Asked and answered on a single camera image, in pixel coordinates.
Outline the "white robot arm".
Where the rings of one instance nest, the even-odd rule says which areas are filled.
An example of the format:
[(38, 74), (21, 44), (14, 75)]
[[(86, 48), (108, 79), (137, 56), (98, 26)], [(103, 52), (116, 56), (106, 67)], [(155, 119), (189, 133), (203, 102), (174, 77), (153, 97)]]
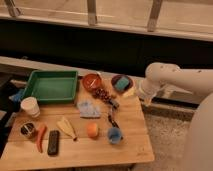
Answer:
[(190, 123), (180, 171), (213, 171), (213, 69), (181, 69), (176, 64), (154, 62), (131, 95), (149, 106), (167, 85), (204, 96)]

